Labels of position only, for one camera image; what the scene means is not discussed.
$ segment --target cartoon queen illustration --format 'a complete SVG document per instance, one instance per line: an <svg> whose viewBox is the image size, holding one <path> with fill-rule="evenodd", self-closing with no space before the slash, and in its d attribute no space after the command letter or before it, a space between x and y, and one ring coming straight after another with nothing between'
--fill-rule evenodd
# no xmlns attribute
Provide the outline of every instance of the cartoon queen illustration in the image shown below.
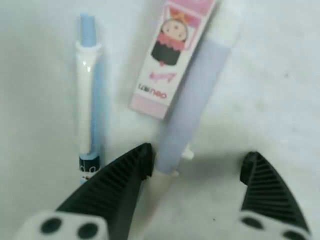
<svg viewBox="0 0 320 240"><path fill-rule="evenodd" d="M162 24L151 53L161 66L177 64L181 52L186 50L190 24L199 26L195 17L174 8L171 8L169 12L170 18Z"/></svg>

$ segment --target brand logo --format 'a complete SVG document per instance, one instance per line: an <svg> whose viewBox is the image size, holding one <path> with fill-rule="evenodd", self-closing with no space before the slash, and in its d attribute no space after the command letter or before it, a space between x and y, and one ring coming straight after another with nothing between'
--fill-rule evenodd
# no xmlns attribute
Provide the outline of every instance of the brand logo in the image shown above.
<svg viewBox="0 0 320 240"><path fill-rule="evenodd" d="M154 88L151 88L151 87L148 87L146 85L143 85L141 83L139 83L139 86L138 88L146 93L150 93L152 94L153 96L156 96L158 98L161 98L161 99L166 99L167 98L167 94L166 93L163 93L163 92L160 92L160 91L157 91L155 90Z"/></svg>
<svg viewBox="0 0 320 240"><path fill-rule="evenodd" d="M168 83L170 83L176 75L177 75L176 73L154 73L154 72L152 72L149 77L151 80L155 81L156 83L158 82L158 80L167 80Z"/></svg>

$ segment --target blue pen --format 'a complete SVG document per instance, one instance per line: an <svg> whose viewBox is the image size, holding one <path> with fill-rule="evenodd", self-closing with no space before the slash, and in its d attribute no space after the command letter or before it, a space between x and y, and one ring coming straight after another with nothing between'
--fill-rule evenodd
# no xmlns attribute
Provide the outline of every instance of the blue pen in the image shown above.
<svg viewBox="0 0 320 240"><path fill-rule="evenodd" d="M78 85L78 138L81 183L89 180L100 169L99 141L97 136L97 89L99 76L96 66L102 55L102 45L97 43L95 18L80 16L81 41L76 43L76 68Z"/></svg>

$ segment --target pink eraser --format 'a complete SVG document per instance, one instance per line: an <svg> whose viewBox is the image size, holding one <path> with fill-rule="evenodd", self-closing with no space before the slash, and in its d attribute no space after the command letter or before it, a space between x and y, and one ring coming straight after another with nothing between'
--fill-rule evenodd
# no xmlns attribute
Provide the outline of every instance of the pink eraser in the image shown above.
<svg viewBox="0 0 320 240"><path fill-rule="evenodd" d="M204 32L215 0L167 0L130 107L163 119Z"/></svg>

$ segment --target white paper background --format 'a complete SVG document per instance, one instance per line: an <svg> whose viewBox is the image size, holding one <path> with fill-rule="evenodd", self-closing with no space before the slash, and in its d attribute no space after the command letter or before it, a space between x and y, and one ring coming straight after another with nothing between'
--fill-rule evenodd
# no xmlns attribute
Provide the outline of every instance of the white paper background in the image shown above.
<svg viewBox="0 0 320 240"><path fill-rule="evenodd" d="M285 177L319 237L319 4L302 0L226 3L225 10L235 12L247 3L245 19L243 24L234 22L240 34L193 143L198 156L209 156L204 166L213 165L214 171L206 172L211 168L199 167L196 160L187 164L180 180L183 187L174 188L155 220L166 229L165 237L223 237L228 231L222 229L233 217L231 210L239 209L243 194L238 173L231 170L239 153L254 149ZM30 214L56 208L79 185L74 43L75 21L82 10L96 15L107 53L107 159L143 142L157 145L164 123L127 106L162 4L148 0L1 2L1 239L10 239ZM230 31L229 20L225 25L213 22L212 36ZM224 157L230 153L237 157ZM179 195L179 190L190 194ZM215 214L216 225L206 222L212 220L210 214ZM174 219L176 225L167 226L167 219Z"/></svg>

